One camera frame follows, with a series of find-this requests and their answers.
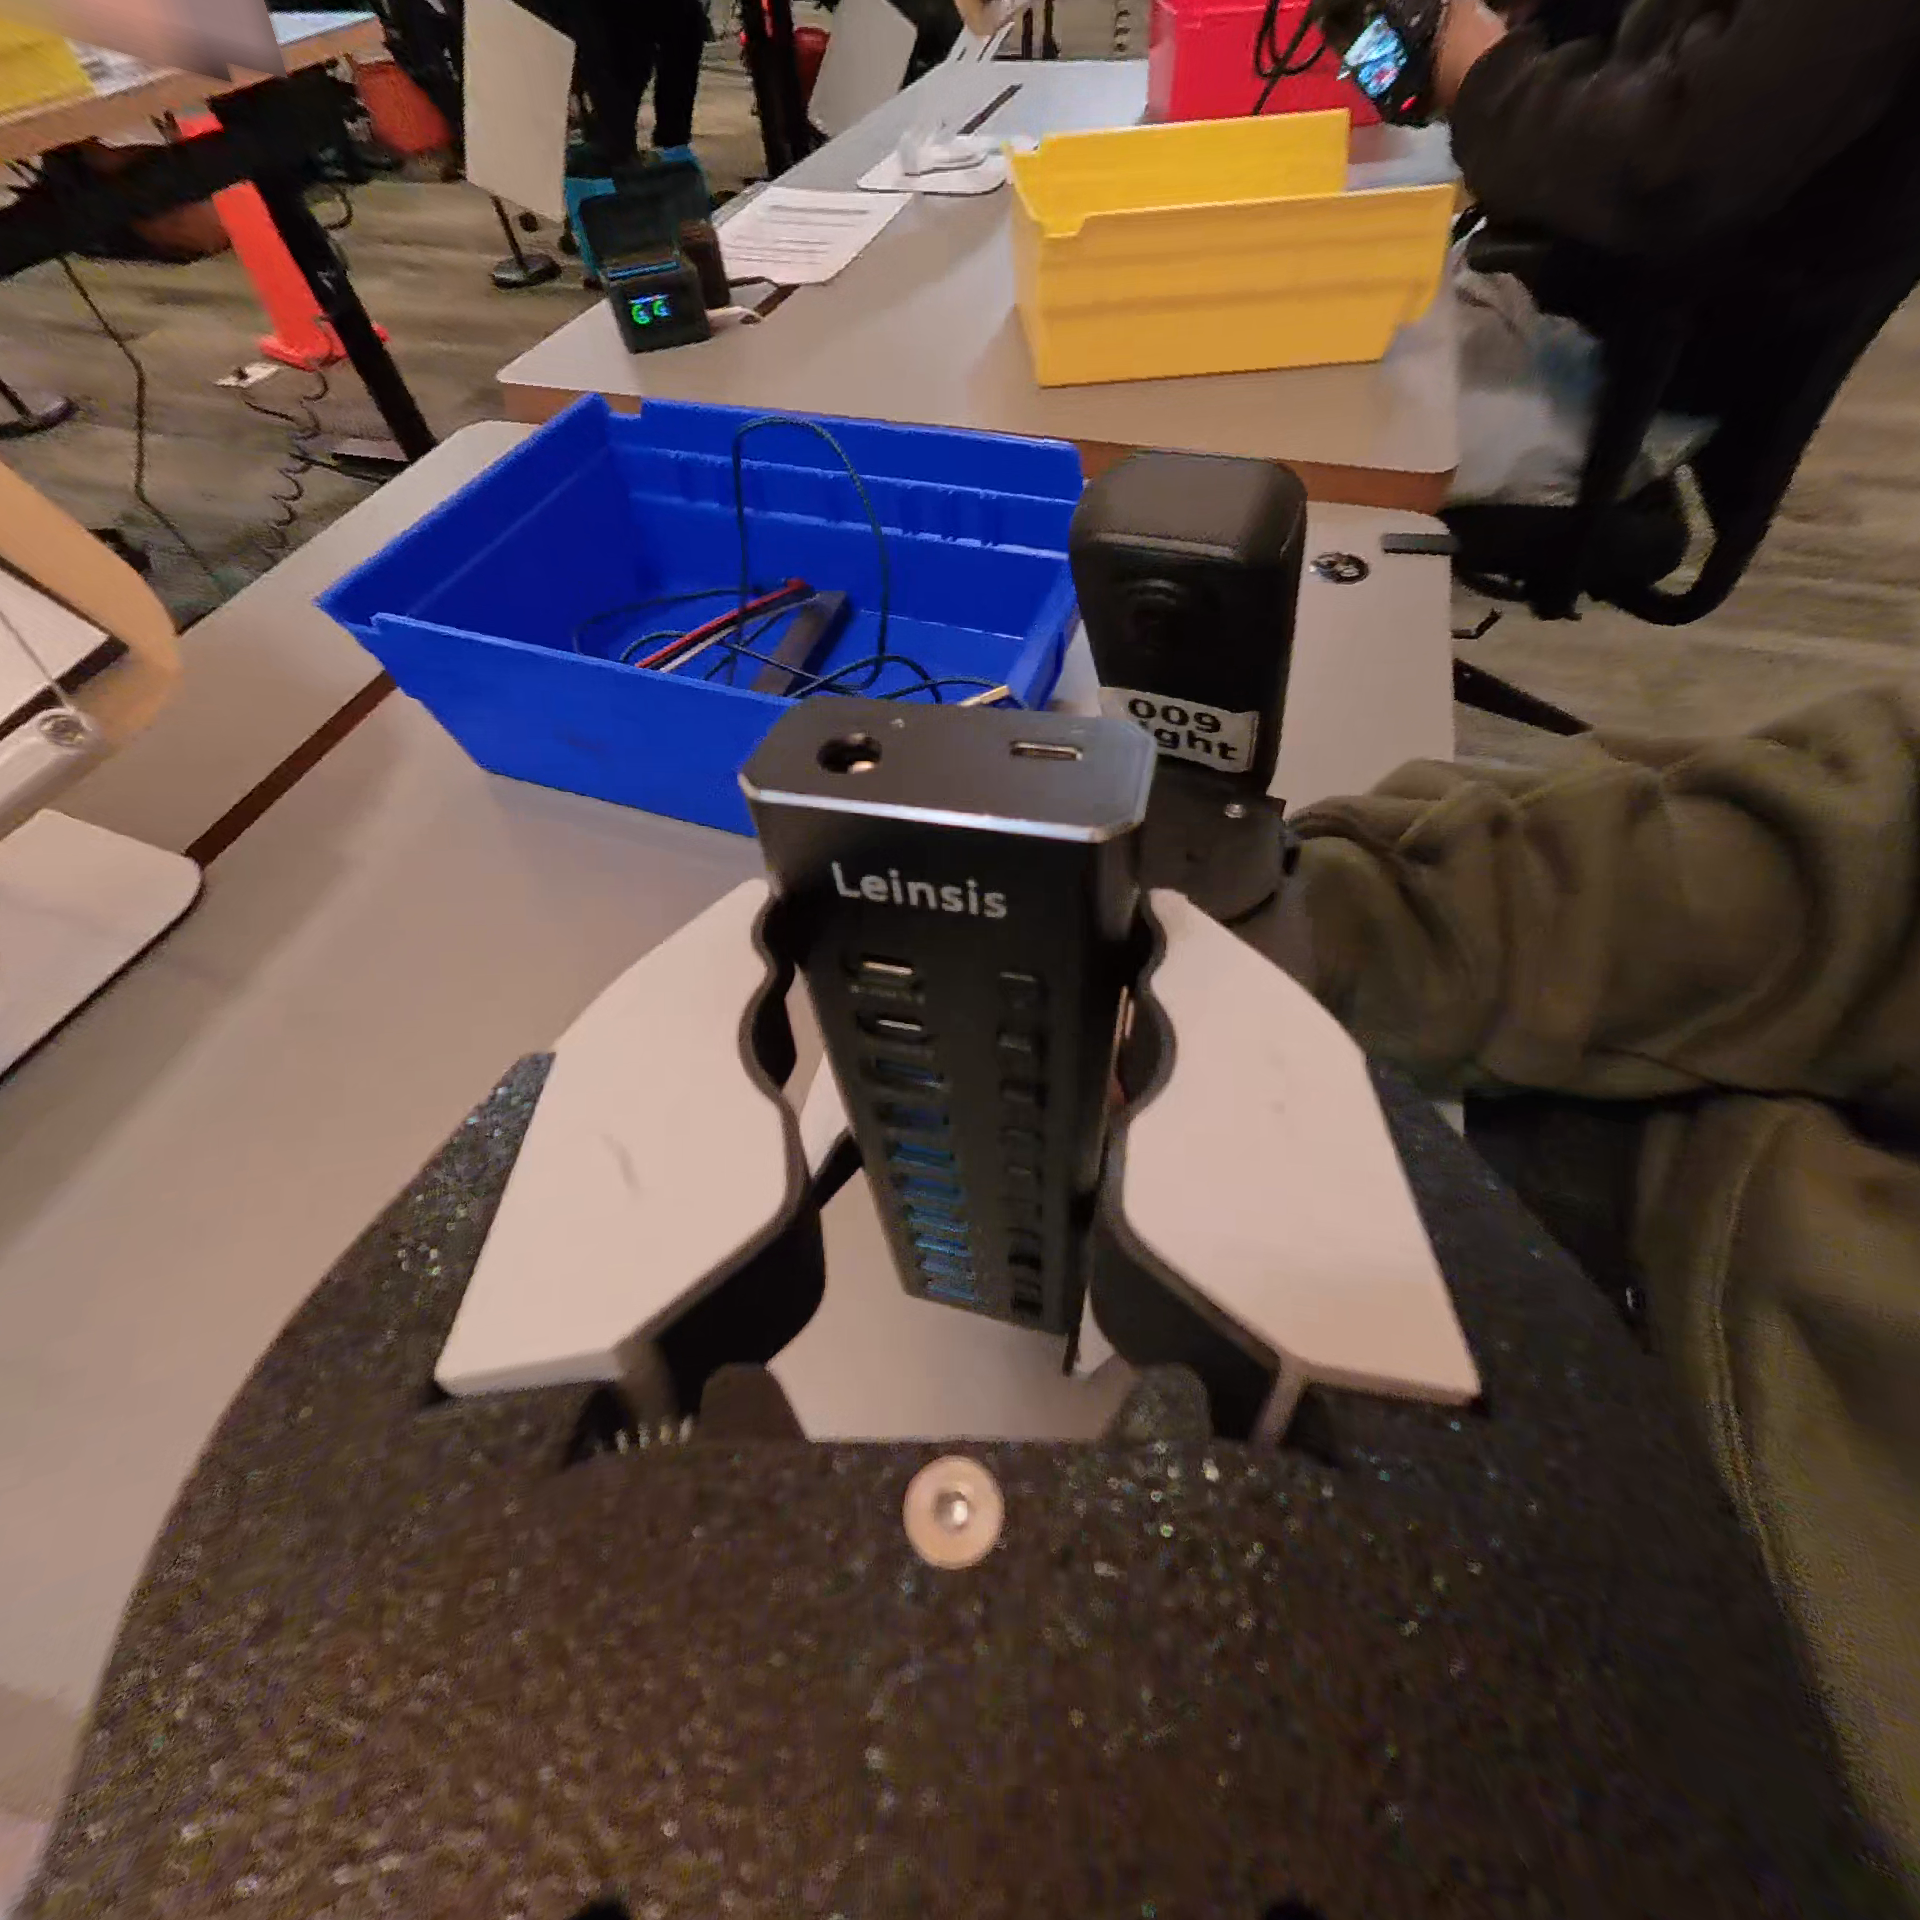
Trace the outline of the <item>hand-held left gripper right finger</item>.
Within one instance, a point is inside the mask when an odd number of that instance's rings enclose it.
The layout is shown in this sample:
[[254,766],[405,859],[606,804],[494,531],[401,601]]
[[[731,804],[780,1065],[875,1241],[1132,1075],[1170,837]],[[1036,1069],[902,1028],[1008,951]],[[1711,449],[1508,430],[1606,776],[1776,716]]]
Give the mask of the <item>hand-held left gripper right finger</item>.
[[1089,1312],[1213,1432],[1285,1436],[1306,1388],[1469,1406],[1481,1374],[1373,1075],[1277,961],[1149,890],[1089,1222]]

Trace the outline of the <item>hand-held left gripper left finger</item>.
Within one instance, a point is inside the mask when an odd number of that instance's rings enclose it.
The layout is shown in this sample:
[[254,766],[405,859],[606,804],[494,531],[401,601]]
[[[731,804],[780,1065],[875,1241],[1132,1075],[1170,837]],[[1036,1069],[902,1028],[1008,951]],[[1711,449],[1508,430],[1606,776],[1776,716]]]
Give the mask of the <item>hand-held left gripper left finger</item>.
[[769,906],[736,885],[562,1033],[433,1365],[446,1395],[623,1381],[700,1403],[825,1305]]

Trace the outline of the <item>black usb hub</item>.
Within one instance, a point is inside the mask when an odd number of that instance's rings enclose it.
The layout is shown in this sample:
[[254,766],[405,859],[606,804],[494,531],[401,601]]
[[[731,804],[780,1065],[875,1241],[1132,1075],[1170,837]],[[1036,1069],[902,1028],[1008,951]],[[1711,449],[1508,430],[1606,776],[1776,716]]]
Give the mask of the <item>black usb hub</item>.
[[1061,1352],[1154,766],[1106,714],[820,696],[738,772],[902,1287]]

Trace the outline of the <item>blue plastic bin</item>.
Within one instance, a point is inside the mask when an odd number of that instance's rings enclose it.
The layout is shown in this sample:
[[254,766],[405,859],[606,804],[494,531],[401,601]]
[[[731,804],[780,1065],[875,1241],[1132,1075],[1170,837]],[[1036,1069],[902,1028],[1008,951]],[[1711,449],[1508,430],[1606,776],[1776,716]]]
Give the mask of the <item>blue plastic bin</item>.
[[[1082,485],[1054,439],[586,394],[320,604],[486,771],[745,831],[796,702],[1047,703]],[[752,691],[816,590],[852,604],[816,683]]]

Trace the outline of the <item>person's right forearm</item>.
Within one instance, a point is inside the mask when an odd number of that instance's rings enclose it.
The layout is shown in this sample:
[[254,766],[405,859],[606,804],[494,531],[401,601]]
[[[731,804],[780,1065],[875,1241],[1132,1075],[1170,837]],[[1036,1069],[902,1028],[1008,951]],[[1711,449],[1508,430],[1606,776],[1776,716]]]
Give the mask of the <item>person's right forearm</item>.
[[1915,686],[1535,771],[1414,761],[1294,829],[1312,991],[1432,1090],[1915,1122]]

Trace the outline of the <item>grey desk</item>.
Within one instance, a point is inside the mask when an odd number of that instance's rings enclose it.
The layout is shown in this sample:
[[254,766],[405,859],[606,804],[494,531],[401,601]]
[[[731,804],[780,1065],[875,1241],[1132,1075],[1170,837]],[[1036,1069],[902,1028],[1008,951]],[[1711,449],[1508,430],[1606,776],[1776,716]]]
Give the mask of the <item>grey desk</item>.
[[436,1398],[535,1053],[745,872],[492,781],[408,702],[4,1090],[18,1914],[1409,1909],[1360,1725],[1286,1691],[1280,1467],[1014,1450],[932,1573],[920,1450],[572,1451]]
[[583,392],[620,410],[666,394],[1061,439],[1088,474],[1144,446],[1271,457],[1314,499],[1424,516],[1444,502],[1457,461],[1444,301],[1370,366],[1043,391],[1014,317],[1008,199],[912,199],[842,273],[697,347],[630,354],[597,304],[501,366],[503,410],[542,423]]

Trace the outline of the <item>yellow plastic bin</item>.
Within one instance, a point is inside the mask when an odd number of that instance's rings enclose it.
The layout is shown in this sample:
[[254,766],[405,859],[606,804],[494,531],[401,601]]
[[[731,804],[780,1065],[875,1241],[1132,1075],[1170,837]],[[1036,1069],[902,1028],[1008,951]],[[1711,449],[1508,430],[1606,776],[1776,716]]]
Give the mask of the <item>yellow plastic bin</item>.
[[1442,286],[1449,177],[1347,180],[1342,110],[1057,131],[1010,156],[1043,388],[1378,361]]

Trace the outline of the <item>white stand base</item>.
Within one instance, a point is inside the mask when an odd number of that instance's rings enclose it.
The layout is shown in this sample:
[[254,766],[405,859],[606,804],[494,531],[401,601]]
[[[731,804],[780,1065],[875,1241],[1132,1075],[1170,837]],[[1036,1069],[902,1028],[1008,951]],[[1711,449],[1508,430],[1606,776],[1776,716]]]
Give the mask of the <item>white stand base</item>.
[[983,131],[908,129],[867,166],[858,190],[923,199],[983,199],[1010,177],[1003,146]]

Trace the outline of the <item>white paper sheet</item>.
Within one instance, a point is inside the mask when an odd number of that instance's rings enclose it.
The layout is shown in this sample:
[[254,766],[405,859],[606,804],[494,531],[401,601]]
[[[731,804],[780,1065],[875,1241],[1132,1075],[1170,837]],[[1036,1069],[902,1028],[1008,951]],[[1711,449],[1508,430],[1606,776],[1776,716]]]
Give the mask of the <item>white paper sheet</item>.
[[731,280],[820,286],[842,273],[912,200],[912,194],[798,188],[763,180],[731,199],[715,236]]

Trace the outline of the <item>red plastic bin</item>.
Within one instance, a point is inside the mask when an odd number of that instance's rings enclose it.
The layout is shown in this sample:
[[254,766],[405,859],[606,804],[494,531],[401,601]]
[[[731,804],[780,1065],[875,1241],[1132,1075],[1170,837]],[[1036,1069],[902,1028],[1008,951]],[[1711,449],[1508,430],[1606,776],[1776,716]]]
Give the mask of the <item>red plastic bin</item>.
[[1274,117],[1346,110],[1352,128],[1378,110],[1342,75],[1306,3],[1154,3],[1147,121]]

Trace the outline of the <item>person's olive jacket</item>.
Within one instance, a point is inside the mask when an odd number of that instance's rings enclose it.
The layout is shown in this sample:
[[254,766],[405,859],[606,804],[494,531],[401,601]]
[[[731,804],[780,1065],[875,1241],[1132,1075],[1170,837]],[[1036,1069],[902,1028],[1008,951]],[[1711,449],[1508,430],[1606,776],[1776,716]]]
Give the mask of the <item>person's olive jacket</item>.
[[1915,1912],[1915,1090],[1477,1095],[1469,1136],[1686,1394]]

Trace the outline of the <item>black teal battery charger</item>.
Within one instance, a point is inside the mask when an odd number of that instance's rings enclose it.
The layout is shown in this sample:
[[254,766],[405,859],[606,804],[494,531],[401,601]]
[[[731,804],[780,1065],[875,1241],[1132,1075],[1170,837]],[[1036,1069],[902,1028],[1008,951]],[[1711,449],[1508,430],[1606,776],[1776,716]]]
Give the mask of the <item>black teal battery charger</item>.
[[648,152],[612,177],[566,180],[579,258],[629,351],[710,337],[703,273],[682,239],[682,227],[708,214],[708,177],[690,151]]

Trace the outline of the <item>white panel stand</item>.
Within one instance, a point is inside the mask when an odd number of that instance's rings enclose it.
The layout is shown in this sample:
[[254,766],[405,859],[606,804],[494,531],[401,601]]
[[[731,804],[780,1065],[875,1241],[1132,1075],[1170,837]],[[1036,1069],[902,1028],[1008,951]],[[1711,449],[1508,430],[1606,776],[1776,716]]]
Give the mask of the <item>white panel stand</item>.
[[810,125],[833,138],[890,100],[917,40],[917,22],[893,3],[837,3],[806,101]]
[[509,250],[498,291],[533,291],[562,274],[525,251],[515,214],[563,225],[575,40],[515,3],[461,4],[461,171],[494,214]]

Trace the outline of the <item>black legged table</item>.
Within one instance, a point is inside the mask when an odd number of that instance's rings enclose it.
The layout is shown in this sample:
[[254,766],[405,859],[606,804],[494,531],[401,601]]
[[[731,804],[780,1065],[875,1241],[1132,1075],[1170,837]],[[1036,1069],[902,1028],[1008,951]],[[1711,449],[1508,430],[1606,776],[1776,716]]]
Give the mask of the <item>black legged table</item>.
[[348,263],[303,197],[303,169],[323,147],[331,117],[320,73],[336,60],[381,59],[387,50],[385,22],[364,4],[316,4],[269,13],[269,26],[275,34],[275,65],[253,68],[229,59],[224,73],[210,75],[163,64],[129,86],[7,110],[4,166],[163,119],[179,106],[203,105],[212,125],[134,151],[118,172],[96,175],[76,166],[69,177],[30,183],[3,214],[3,273],[9,277],[81,251],[134,216],[251,185],[392,442],[383,461],[405,466],[433,452],[436,435],[360,301]]

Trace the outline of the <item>orange traffic cone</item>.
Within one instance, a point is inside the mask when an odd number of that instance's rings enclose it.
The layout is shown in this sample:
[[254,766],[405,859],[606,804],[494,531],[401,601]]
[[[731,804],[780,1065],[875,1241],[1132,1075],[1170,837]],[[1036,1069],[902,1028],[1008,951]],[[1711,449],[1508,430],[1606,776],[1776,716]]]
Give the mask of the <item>orange traffic cone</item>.
[[316,371],[348,360],[336,328],[327,320],[283,243],[258,183],[240,180],[212,197],[212,206],[238,251],[269,328],[258,351],[289,369]]

